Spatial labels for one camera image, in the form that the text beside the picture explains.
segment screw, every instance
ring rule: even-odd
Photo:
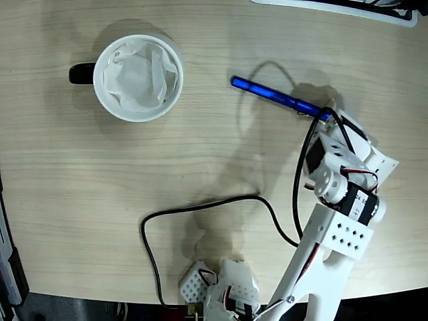
[[[294,297],[293,297],[293,296],[288,296],[288,297],[286,298],[286,302],[287,302],[287,303],[293,303],[293,302],[294,302]]]

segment dark floor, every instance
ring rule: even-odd
[[[425,301],[428,288],[343,300],[335,321],[382,321],[409,320],[409,311],[426,320]],[[280,321],[301,321],[306,304],[295,305]],[[123,321],[124,304],[118,309],[114,302],[101,302],[30,294],[22,308],[18,309],[21,321]],[[183,321],[184,310],[164,310],[158,305],[128,304],[127,321]]]

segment wood grain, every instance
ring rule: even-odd
[[[158,302],[140,221],[212,197],[261,191],[296,235],[292,177],[309,120],[232,89],[232,74],[317,104],[337,97],[400,160],[344,295],[428,286],[428,20],[407,29],[247,0],[20,0],[0,18],[0,170],[32,291]],[[129,124],[68,83],[70,66],[111,41],[154,31],[186,62],[167,115]],[[315,201],[302,191],[303,221]],[[294,251],[250,201],[156,219],[148,237],[169,303],[193,260],[224,257],[246,260],[267,302]]]

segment white tissue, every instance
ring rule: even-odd
[[[145,40],[130,40],[110,56],[104,70],[104,87],[123,108],[147,112],[171,96],[178,75],[164,48]]]

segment black mug handle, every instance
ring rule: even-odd
[[[93,84],[94,68],[95,68],[94,62],[74,65],[68,71],[68,80],[72,84],[76,84],[76,85]]]

